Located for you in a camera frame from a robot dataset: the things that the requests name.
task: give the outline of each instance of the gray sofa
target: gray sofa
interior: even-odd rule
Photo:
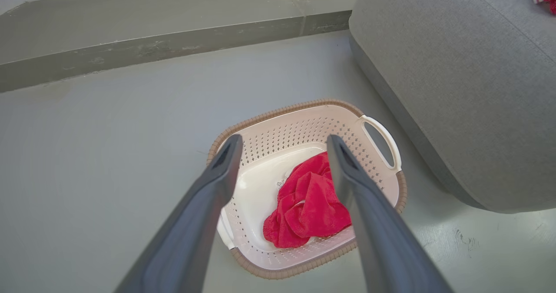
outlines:
[[[350,31],[454,196],[502,213],[556,207],[556,17],[533,0],[357,0]]]

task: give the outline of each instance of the floor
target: floor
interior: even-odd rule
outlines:
[[[228,126],[333,97],[391,132],[403,218],[456,292],[548,292],[556,210],[496,214],[442,186],[356,66],[348,32],[180,57],[0,94],[0,292],[111,292],[202,172]],[[204,291],[365,292],[358,251],[281,281],[218,236]]]

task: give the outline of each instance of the brown wicker-textured rim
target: brown wicker-textured rim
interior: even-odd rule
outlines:
[[[317,107],[317,106],[322,106],[322,105],[337,105],[340,107],[343,107],[345,109],[350,110],[352,113],[354,113],[355,115],[357,115],[357,117],[361,117],[364,115],[364,113],[359,110],[357,107],[351,105],[350,103],[346,103],[344,101],[341,100],[336,100],[336,99],[321,99],[321,100],[316,100],[316,101],[310,101],[310,102],[306,102],[306,103],[298,103],[296,105],[292,105],[289,107],[284,107],[284,108],[280,108],[277,110],[273,110],[273,111],[269,111],[268,113],[263,113],[262,115],[259,115],[257,117],[253,117],[251,119],[242,121],[236,125],[231,126],[230,128],[224,130],[224,132],[222,132],[218,138],[216,138],[216,140],[214,141],[214,143],[212,143],[212,146],[210,148],[210,150],[208,151],[208,158],[207,158],[207,165],[211,162],[211,160],[214,158],[214,156],[216,155],[216,153],[218,152],[218,148],[220,148],[220,146],[222,145],[222,143],[228,139],[232,134],[247,128],[249,126],[252,126],[254,124],[258,124],[264,120],[273,118],[273,117],[277,117],[280,115],[284,115],[285,113],[291,113],[293,111],[297,111],[297,110],[301,110],[301,109],[306,109],[306,108],[311,108],[311,107]],[[400,171],[396,174],[397,176],[397,182],[399,184],[399,197],[397,199],[397,203],[395,206],[395,210],[397,210],[398,213],[403,212],[404,208],[405,208],[405,203],[407,202],[407,182],[405,181],[405,176],[404,176],[404,172]],[[253,263],[251,263],[248,259],[245,258],[245,256],[242,254],[242,252],[237,248],[234,247],[233,249],[231,249],[231,253],[234,256],[234,258],[236,259],[236,261],[240,264],[240,266],[244,267],[245,270],[249,271],[250,273],[252,273],[253,275],[256,275],[257,277],[261,277],[264,279],[286,279],[289,277],[293,277],[295,275],[298,275],[300,273],[304,273],[307,270],[311,270],[313,268],[319,267],[321,265],[324,265],[325,263],[328,263],[329,261],[332,261],[334,259],[337,259],[338,257],[342,256],[343,254],[355,249],[357,247],[357,242],[355,240],[348,242],[347,244],[339,247],[338,249],[332,251],[332,252],[328,252],[325,253],[321,256],[318,256],[314,259],[311,259],[310,261],[307,261],[305,263],[301,263],[299,265],[293,266],[293,267],[289,267],[286,269],[281,269],[281,270],[268,270],[268,269],[264,269],[261,267],[258,267],[257,265],[254,265]]]

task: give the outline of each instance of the white plastic basket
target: white plastic basket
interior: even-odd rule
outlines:
[[[391,149],[390,166],[367,132],[372,125]],[[208,155],[210,162],[232,134],[244,140],[234,196],[222,209],[218,233],[246,270],[266,279],[283,279],[331,261],[356,247],[353,227],[328,238],[311,238],[296,249],[277,249],[262,234],[264,220],[276,209],[280,186],[291,170],[326,151],[326,138],[336,134],[354,153],[388,201],[401,213],[407,185],[401,159],[390,133],[359,109],[338,100],[317,100],[259,115],[224,131]]]

